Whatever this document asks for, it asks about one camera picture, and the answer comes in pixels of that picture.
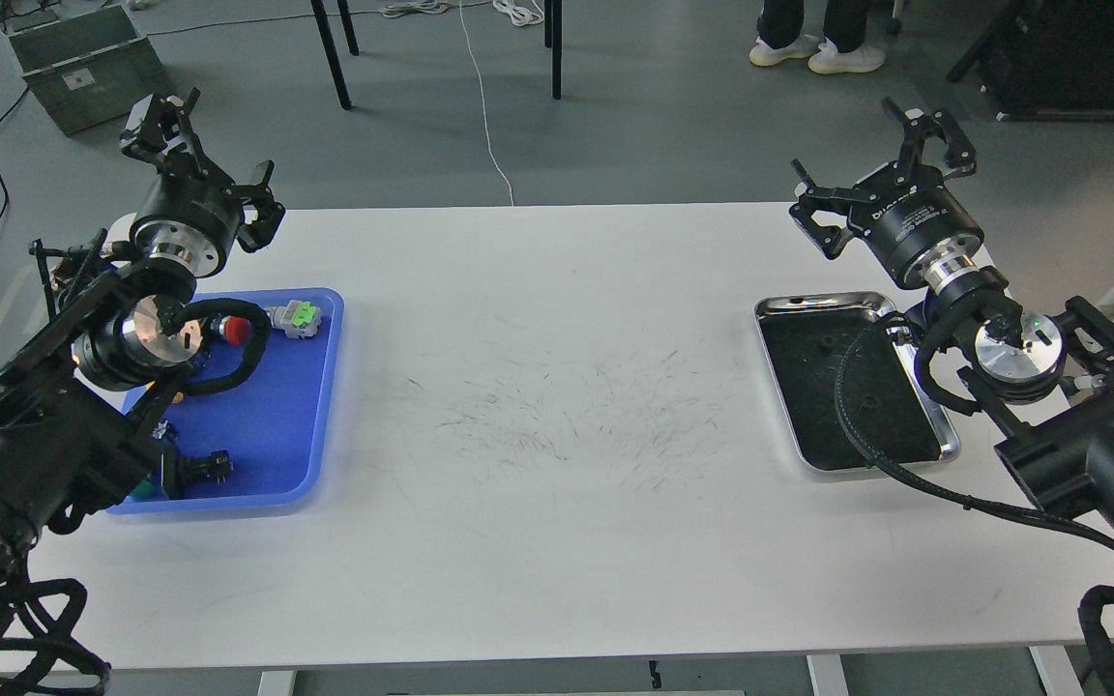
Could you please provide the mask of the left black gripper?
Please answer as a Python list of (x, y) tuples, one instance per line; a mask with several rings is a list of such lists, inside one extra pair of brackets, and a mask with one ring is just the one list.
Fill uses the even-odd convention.
[[(233, 247), (248, 254), (266, 249), (278, 233), (286, 207), (273, 195), (275, 161), (260, 161), (257, 182), (207, 182), (211, 161), (190, 126), (201, 92), (185, 97), (152, 94), (131, 108), (120, 133), (120, 151), (152, 164), (159, 173), (130, 225), (130, 243), (145, 257), (176, 261), (194, 277), (219, 274)], [(247, 220), (245, 208), (255, 212)]]

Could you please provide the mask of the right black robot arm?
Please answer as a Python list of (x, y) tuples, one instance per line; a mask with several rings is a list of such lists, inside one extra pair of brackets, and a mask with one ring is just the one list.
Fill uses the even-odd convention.
[[(902, 110), (881, 101), (901, 124), (895, 159), (850, 187), (823, 187), (800, 161), (790, 216), (827, 259), (854, 239), (871, 249), (900, 290), (924, 300), (889, 312), (864, 335), (905, 334), (916, 347), (917, 391), (955, 413), (983, 413), (1003, 433), (996, 455), (1028, 507), (952, 492), (915, 476), (871, 444), (846, 401), (850, 345), (833, 379), (841, 430), (867, 465), (919, 492), (1009, 523), (1084, 538), (1114, 552), (1114, 323), (1079, 296), (1064, 312), (1030, 312), (1007, 294), (994, 266), (976, 263), (983, 227), (948, 189), (977, 171), (976, 149), (945, 109)], [(1114, 695), (1114, 645), (1102, 612), (1114, 587), (1097, 585), (1079, 599), (1077, 618), (1092, 673)]]

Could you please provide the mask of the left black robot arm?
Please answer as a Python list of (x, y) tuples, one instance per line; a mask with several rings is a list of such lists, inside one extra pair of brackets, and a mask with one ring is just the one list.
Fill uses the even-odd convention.
[(268, 246), (284, 206), (273, 161), (238, 184), (205, 154), (190, 126), (199, 96), (152, 94), (131, 108), (121, 153), (158, 176), (127, 239), (101, 231), (84, 246), (31, 249), (49, 320), (0, 367), (0, 695), (47, 692), (58, 661), (92, 678), (84, 695), (109, 686), (109, 664), (74, 638), (84, 585), (28, 574), (43, 530), (74, 533), (152, 473), (173, 490), (228, 471), (224, 452), (180, 455), (162, 418), (174, 396), (231, 391), (258, 366), (265, 308), (194, 291), (232, 247)]

